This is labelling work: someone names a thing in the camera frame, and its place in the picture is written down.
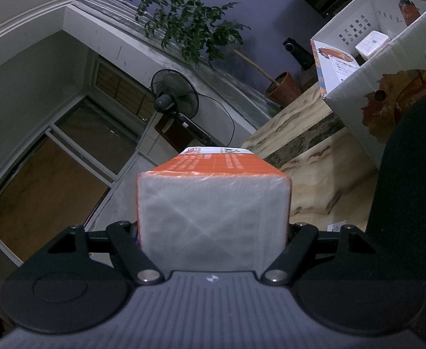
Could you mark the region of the white apple cardboard box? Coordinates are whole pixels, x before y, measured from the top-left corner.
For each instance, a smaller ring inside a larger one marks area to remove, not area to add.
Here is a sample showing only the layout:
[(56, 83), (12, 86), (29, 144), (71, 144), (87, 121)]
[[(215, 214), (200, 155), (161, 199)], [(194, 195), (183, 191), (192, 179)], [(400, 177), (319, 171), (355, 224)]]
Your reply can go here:
[[(390, 42), (365, 61), (371, 31)], [(426, 0), (353, 0), (311, 38), (321, 96), (380, 165), (400, 116), (426, 95)]]

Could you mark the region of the black standing fan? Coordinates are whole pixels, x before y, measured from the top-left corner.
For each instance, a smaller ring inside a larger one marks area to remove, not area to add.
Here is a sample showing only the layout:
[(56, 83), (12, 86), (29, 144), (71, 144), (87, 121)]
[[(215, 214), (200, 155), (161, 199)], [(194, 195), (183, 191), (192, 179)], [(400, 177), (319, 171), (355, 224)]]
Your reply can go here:
[(199, 93), (183, 74), (159, 70), (151, 79), (151, 92), (154, 110), (172, 121), (171, 126), (184, 129), (187, 138), (192, 137), (204, 146), (224, 147), (224, 143), (193, 121), (199, 111)]

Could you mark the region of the white table sticker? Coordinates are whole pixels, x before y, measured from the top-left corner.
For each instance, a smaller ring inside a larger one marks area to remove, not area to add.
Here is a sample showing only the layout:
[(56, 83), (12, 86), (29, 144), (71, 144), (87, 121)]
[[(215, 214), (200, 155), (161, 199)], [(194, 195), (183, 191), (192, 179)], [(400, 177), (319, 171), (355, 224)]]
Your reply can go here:
[(331, 225), (327, 225), (328, 232), (339, 232), (341, 227), (346, 224), (346, 221), (339, 221), (337, 223), (333, 223)]

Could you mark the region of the potted ficus tree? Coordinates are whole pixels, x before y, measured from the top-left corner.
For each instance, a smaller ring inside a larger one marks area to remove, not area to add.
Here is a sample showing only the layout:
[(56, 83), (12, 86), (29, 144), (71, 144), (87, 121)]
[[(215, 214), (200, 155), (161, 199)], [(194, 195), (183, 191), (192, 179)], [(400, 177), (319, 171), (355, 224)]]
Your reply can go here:
[(287, 107), (302, 95), (302, 90), (290, 75), (283, 72), (273, 77), (237, 50), (244, 44), (242, 32), (248, 28), (242, 23), (225, 19), (225, 14), (237, 2), (212, 5), (206, 0), (125, 0), (137, 2), (135, 21), (143, 21), (146, 37), (160, 35), (160, 46), (165, 49), (176, 43), (184, 61), (199, 64), (203, 54), (207, 61), (224, 60), (226, 48), (241, 58), (267, 80), (270, 85), (264, 96), (281, 107)]

